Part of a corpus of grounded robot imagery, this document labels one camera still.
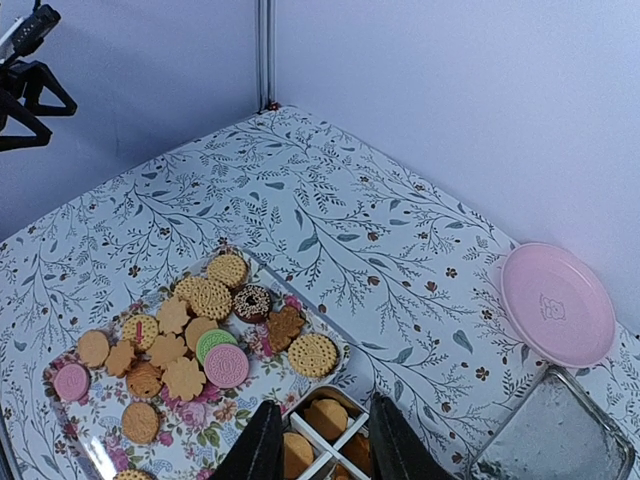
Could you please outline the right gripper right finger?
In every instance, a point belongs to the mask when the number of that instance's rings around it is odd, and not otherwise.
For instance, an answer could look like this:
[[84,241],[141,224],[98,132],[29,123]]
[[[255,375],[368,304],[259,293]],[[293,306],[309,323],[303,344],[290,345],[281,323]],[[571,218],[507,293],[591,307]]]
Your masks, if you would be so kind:
[[375,393],[371,400],[369,445],[372,479],[447,480],[395,403]]

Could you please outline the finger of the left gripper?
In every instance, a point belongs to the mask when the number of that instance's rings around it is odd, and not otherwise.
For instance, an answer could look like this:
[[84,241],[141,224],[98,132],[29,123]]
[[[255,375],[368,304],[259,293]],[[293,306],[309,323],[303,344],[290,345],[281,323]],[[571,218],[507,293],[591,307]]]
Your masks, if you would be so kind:
[[14,120],[22,129],[18,134],[1,134],[1,150],[10,151],[46,146],[52,131],[14,97],[1,98],[1,130],[9,120]]

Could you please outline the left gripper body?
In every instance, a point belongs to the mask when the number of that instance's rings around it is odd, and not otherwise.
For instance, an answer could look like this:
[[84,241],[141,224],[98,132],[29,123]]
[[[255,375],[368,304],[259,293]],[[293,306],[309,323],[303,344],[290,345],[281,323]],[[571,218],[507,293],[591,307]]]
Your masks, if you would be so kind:
[[24,62],[16,62],[11,66],[1,67],[1,129],[6,127],[9,118],[20,118],[24,113],[21,102],[24,65]]

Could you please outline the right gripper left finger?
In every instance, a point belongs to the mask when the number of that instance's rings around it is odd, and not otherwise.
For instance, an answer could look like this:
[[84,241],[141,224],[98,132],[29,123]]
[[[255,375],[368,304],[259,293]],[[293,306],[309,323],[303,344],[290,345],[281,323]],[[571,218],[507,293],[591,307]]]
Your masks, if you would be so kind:
[[211,480],[282,480],[284,438],[280,407],[263,401],[227,453],[209,476]]

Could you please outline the compartment tin box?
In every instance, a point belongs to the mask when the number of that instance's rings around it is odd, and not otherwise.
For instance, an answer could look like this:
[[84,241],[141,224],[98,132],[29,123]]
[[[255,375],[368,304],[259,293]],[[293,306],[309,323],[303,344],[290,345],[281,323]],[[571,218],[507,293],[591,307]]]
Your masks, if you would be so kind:
[[311,390],[284,417],[286,479],[370,479],[369,413],[332,385]]

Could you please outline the floral cookie tray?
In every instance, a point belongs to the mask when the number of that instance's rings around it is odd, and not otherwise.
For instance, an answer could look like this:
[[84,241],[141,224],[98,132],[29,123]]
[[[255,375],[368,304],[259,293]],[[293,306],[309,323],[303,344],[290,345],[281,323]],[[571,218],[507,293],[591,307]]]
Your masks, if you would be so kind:
[[[267,320],[250,324],[233,310],[247,284],[271,295]],[[199,337],[211,329],[234,335],[249,361],[246,380],[220,389],[196,358]],[[325,377],[298,374],[288,360],[301,335],[322,334],[338,351]],[[45,392],[62,430],[59,445],[92,479],[126,469],[153,479],[204,479],[222,462],[265,400],[286,416],[348,362],[344,338],[284,279],[246,249],[222,247],[190,267],[172,287],[109,326],[87,331],[43,372]],[[53,379],[66,364],[90,377],[78,401],[61,400]]]

